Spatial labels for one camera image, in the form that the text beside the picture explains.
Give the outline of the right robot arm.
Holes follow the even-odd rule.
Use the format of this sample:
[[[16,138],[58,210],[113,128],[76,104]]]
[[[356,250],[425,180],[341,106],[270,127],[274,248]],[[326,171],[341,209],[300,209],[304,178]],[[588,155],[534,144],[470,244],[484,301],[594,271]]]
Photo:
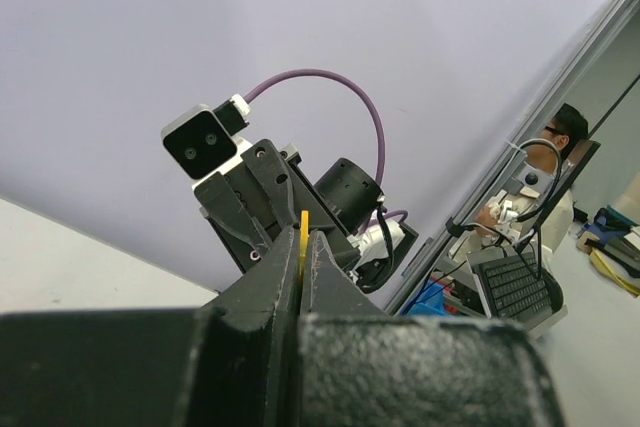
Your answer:
[[[418,237],[405,214],[387,211],[380,186],[354,162],[340,158],[311,182],[294,146],[279,150],[267,139],[248,147],[227,172],[199,183],[194,194],[242,273],[303,212],[310,230],[324,234],[335,263],[365,294],[386,284]]]

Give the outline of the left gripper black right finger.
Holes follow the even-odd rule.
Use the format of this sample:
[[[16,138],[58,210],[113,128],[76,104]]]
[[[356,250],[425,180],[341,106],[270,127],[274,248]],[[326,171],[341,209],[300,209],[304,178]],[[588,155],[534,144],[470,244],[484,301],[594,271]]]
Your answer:
[[[527,332],[488,319],[389,316],[309,237],[298,327],[302,426],[555,426]]]

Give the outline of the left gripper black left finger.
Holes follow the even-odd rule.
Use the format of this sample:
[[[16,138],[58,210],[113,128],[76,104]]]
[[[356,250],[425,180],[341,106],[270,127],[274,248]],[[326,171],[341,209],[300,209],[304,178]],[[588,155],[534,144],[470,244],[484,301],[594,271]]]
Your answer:
[[[300,233],[198,308],[1,318],[5,426],[295,426]]]

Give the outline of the yellow key tag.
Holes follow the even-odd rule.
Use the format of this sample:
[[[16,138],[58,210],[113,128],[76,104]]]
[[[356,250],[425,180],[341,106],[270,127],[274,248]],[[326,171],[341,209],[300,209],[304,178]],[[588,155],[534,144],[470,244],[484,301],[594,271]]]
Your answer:
[[[306,265],[307,250],[310,237],[310,217],[307,210],[302,210],[300,213],[299,223],[299,250],[298,250],[298,281],[300,283],[304,280],[304,271]]]

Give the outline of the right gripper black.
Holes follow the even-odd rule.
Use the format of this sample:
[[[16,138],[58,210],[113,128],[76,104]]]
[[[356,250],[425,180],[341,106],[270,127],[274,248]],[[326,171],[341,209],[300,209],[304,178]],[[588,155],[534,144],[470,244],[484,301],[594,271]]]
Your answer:
[[[194,189],[201,213],[241,273],[266,255],[281,231],[300,223],[307,210],[310,230],[324,233],[335,263],[353,269],[360,252],[349,233],[299,168],[300,155],[285,156],[268,139],[240,155],[227,173],[215,173]]]

